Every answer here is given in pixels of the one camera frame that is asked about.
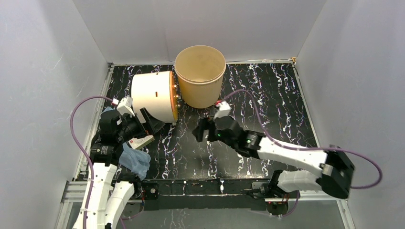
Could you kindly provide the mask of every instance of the beige bucket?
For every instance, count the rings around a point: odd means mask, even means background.
[[[197,45],[181,51],[174,69],[184,101],[195,108],[207,108],[219,98],[226,69],[222,53],[210,46]]]

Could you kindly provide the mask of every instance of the metal frame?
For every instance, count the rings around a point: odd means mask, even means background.
[[[295,63],[291,59],[289,59],[289,60],[247,60],[247,61],[236,61],[236,62],[227,62],[227,63],[235,64],[235,63],[271,63],[271,62],[273,62],[273,63],[292,63],[293,64],[294,75],[298,82],[298,87],[301,92],[301,97],[304,102],[305,109],[307,110],[309,122],[310,122],[310,125],[312,128],[312,131],[314,133],[315,141],[317,143],[317,146],[320,146],[311,116],[309,114],[307,102],[305,100],[304,93],[302,91],[302,86],[301,86],[301,82],[299,80],[299,75],[298,75],[297,69],[295,67]],[[110,67],[108,69],[108,74],[107,74],[106,80],[104,82],[104,85],[103,85],[103,88],[101,91],[101,95],[107,94],[108,86],[111,81],[114,67],[122,66],[122,65],[126,65],[126,64],[111,64],[110,65]],[[97,106],[96,106],[96,110],[95,110],[94,118],[93,118],[93,123],[90,126],[88,135],[86,137],[85,149],[87,151],[89,150],[88,147],[90,147],[90,144],[91,144],[91,136],[93,136],[97,130],[97,125],[98,125],[98,120],[99,120],[98,117],[100,116],[100,114],[102,112],[103,104],[104,104],[104,101],[102,101],[102,100],[99,100],[97,102]],[[86,161],[85,157],[83,155],[81,155],[80,163],[77,166],[74,178],[78,177],[80,172],[85,171],[86,166],[87,166],[87,161]],[[65,191],[63,193],[62,201],[61,201],[61,208],[60,208],[58,220],[57,220],[57,223],[55,226],[56,229],[65,229],[67,227],[67,223],[68,223],[68,220],[70,217],[70,213],[72,211],[73,203],[78,203],[78,202],[83,201],[86,184],[87,184],[87,182],[85,182],[85,181],[79,181],[79,182],[73,181],[73,182],[67,183]],[[333,198],[333,197],[325,194],[324,192],[314,192],[314,191],[301,192],[300,201],[322,201],[322,200],[330,200],[330,201],[336,200],[345,229],[355,229],[354,222],[352,220],[346,200]],[[267,199],[265,199],[265,201],[274,202],[274,201],[282,201],[282,200],[277,199],[277,198],[267,198]],[[141,203],[141,201],[135,199],[135,200],[130,200],[128,203],[135,204],[135,203]]]

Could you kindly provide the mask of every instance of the blue towel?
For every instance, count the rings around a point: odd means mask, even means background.
[[[112,110],[113,108],[106,107],[103,112]],[[130,169],[131,172],[137,174],[140,180],[145,179],[146,172],[149,170],[149,154],[137,149],[132,149],[126,142],[122,144],[122,147],[124,151],[119,158],[119,163]]]

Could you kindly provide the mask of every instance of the black marble tabletop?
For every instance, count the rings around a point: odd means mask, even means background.
[[[174,66],[115,66],[107,97],[121,99],[130,95],[131,80],[136,74],[169,70],[175,72]],[[274,138],[316,146],[292,64],[228,64],[220,98],[236,89],[253,93],[265,128]],[[262,132],[249,97],[236,94],[228,103],[232,107],[231,115],[243,128]],[[179,104],[177,125],[166,124],[155,135],[155,141],[143,148],[151,156],[147,179],[270,178],[277,169],[296,170],[277,161],[242,157],[221,142],[196,142],[191,131],[200,117],[213,115],[214,108],[195,109],[181,97]]]

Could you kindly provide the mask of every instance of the white drum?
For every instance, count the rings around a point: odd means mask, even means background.
[[[172,71],[137,74],[132,78],[132,107],[141,123],[141,108],[165,123],[177,122],[177,94]]]

